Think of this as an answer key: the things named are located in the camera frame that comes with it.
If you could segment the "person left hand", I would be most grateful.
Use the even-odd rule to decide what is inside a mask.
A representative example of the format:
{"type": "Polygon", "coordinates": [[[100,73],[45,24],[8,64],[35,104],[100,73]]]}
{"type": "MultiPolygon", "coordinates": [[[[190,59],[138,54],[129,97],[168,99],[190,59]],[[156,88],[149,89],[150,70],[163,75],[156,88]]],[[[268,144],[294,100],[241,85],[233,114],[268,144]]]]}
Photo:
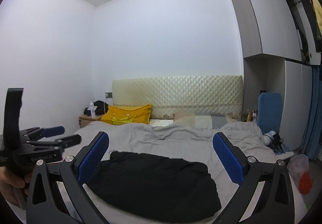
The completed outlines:
{"type": "Polygon", "coordinates": [[[7,202],[9,202],[12,205],[19,206],[19,202],[14,193],[13,188],[24,188],[25,194],[27,195],[28,188],[25,188],[25,185],[31,182],[32,174],[27,174],[24,180],[22,180],[20,177],[16,176],[11,171],[9,171],[6,167],[1,167],[0,170],[1,194],[7,202]]]}

